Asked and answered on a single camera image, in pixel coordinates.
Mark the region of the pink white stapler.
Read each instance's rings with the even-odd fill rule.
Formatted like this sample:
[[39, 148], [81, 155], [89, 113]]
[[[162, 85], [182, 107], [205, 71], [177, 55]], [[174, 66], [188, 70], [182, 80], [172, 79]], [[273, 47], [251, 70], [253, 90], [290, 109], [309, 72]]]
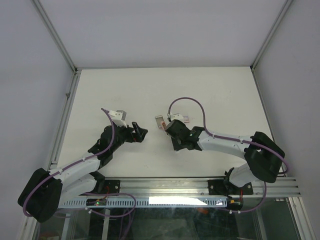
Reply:
[[166, 128], [167, 128], [167, 125], [164, 121], [161, 121], [160, 122], [160, 126], [161, 126], [161, 129], [165, 132], [166, 131]]

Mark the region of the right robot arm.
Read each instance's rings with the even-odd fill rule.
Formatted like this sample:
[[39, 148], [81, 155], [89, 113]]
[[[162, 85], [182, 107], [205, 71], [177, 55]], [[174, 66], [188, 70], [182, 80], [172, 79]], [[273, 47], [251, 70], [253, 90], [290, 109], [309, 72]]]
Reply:
[[215, 151], [245, 160], [245, 164], [225, 172], [223, 187], [230, 194], [254, 181], [275, 183], [285, 157], [281, 148], [259, 131], [253, 136], [216, 135], [204, 127], [188, 129], [185, 123], [175, 119], [165, 127], [165, 132], [175, 151]]

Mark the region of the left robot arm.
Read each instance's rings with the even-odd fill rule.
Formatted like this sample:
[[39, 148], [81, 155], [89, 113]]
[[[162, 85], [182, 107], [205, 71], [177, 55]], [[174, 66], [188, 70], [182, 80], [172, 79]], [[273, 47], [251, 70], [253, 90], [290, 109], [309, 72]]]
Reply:
[[79, 195], [106, 193], [105, 176], [98, 170], [113, 159], [113, 153], [120, 146], [141, 143], [147, 133], [148, 130], [137, 122], [132, 122], [132, 126], [117, 126], [115, 123], [106, 126], [82, 159], [57, 169], [35, 170], [18, 197], [18, 205], [26, 216], [43, 223], [56, 213], [58, 207]]

